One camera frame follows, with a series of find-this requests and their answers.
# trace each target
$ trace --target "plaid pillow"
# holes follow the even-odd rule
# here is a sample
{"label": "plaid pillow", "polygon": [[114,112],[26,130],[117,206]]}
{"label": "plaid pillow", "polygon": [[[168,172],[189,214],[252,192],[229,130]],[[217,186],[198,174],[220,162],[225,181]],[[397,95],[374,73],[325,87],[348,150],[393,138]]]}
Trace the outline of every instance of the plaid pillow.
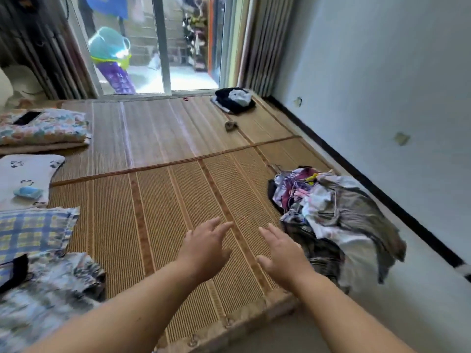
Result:
{"label": "plaid pillow", "polygon": [[[77,208],[32,208],[0,212],[0,264],[23,254],[65,249],[79,217]],[[0,283],[11,265],[0,266]]]}

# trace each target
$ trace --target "sliding glass door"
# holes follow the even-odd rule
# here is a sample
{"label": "sliding glass door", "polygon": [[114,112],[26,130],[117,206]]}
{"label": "sliding glass door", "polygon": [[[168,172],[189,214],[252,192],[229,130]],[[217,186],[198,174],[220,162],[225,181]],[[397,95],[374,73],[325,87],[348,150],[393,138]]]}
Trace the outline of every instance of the sliding glass door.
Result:
{"label": "sliding glass door", "polygon": [[70,1],[74,33],[100,97],[224,86],[221,39],[231,16],[225,0]]}

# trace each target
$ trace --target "purple plastic stool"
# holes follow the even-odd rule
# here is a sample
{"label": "purple plastic stool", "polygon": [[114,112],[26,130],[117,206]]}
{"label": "purple plastic stool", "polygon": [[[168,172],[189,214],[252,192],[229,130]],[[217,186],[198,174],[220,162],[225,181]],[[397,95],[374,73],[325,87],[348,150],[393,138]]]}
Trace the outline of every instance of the purple plastic stool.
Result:
{"label": "purple plastic stool", "polygon": [[116,94],[136,93],[136,88],[129,79],[128,72],[121,68],[117,62],[101,62],[97,64],[97,68],[113,87]]}

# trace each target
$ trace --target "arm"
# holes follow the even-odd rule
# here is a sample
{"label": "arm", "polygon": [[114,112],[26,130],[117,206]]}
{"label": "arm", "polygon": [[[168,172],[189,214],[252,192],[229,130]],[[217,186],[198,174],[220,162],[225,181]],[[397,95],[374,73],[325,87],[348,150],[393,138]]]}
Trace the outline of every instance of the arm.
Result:
{"label": "arm", "polygon": [[257,261],[274,281],[306,306],[333,353],[413,353],[329,279],[312,269],[304,252],[287,234],[270,224],[259,228],[272,259]]}
{"label": "arm", "polygon": [[218,222],[189,231],[177,260],[25,352],[151,352],[186,297],[229,260],[231,250],[223,250],[222,241],[232,223],[215,228]]}

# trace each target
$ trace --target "person's left hand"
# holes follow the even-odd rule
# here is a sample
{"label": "person's left hand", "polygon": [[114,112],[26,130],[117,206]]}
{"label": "person's left hand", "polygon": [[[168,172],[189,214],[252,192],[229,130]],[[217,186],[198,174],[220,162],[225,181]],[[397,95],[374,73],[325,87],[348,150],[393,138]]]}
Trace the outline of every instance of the person's left hand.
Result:
{"label": "person's left hand", "polygon": [[219,217],[209,219],[186,233],[177,262],[191,271],[197,285],[215,276],[229,260],[232,249],[222,249],[222,241],[232,222],[216,225]]}

